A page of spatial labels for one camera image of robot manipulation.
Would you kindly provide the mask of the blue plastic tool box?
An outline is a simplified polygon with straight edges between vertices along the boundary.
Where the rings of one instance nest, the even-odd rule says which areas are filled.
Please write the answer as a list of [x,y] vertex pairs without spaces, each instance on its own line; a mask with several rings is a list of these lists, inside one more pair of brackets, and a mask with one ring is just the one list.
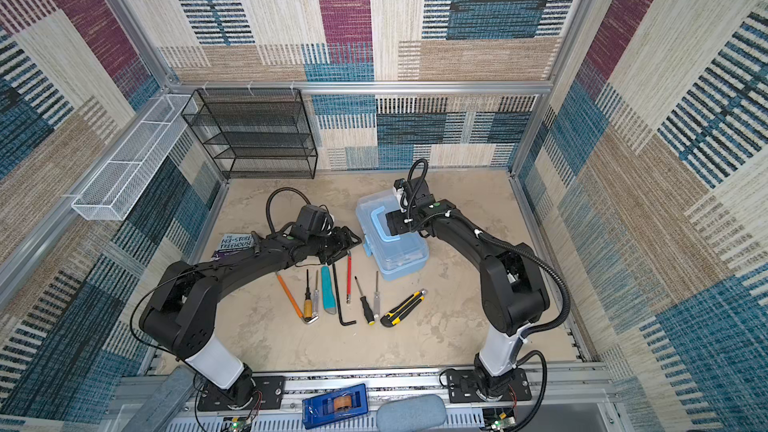
[[399,203],[391,190],[364,196],[355,213],[364,235],[363,248],[373,256],[386,281],[394,281],[420,271],[429,259],[429,248],[417,233],[392,235],[386,215],[399,212]]

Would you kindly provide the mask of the clear handled screwdriver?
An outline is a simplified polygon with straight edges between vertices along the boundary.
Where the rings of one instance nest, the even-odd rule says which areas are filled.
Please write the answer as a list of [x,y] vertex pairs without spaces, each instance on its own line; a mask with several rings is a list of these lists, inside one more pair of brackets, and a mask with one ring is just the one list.
[[375,291],[374,291],[374,302],[373,302],[374,320],[379,320],[380,311],[381,311],[381,295],[380,295],[379,282],[380,282],[380,272],[377,270],[375,274]]

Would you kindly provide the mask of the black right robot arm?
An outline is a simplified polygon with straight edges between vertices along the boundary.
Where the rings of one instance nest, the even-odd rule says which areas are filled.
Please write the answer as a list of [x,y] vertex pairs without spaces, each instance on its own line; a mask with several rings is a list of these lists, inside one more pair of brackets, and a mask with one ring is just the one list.
[[528,338],[559,327],[570,315],[572,297],[565,280],[527,244],[493,236],[449,201],[410,214],[389,212],[386,223],[391,235],[418,233],[446,242],[478,270],[490,327],[474,361],[476,395],[500,399],[522,365],[518,355]]

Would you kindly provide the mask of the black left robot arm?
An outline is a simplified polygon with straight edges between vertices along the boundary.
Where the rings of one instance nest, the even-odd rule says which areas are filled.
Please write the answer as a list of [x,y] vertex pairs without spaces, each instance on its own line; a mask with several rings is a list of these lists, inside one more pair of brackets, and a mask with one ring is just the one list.
[[175,262],[148,299],[139,328],[215,385],[231,403],[242,406],[254,395],[255,385],[251,369],[215,336],[219,302],[255,280],[309,257],[330,266],[361,243],[346,226],[298,237],[292,232],[275,232],[219,260],[196,265]]

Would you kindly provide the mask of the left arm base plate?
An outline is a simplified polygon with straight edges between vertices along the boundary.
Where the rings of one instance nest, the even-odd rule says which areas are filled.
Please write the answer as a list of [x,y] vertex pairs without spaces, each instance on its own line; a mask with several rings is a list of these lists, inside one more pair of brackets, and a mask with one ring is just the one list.
[[232,399],[212,382],[204,380],[197,399],[198,412],[234,412],[245,414],[249,411],[276,410],[281,407],[286,383],[285,376],[253,376],[252,385],[243,398]]

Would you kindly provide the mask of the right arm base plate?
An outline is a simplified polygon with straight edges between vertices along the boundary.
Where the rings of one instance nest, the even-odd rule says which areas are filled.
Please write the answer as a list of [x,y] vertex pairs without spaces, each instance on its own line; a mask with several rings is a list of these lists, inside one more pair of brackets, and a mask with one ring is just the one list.
[[439,378],[451,403],[514,402],[532,399],[530,381],[522,368],[501,376],[487,376],[482,370],[445,369]]

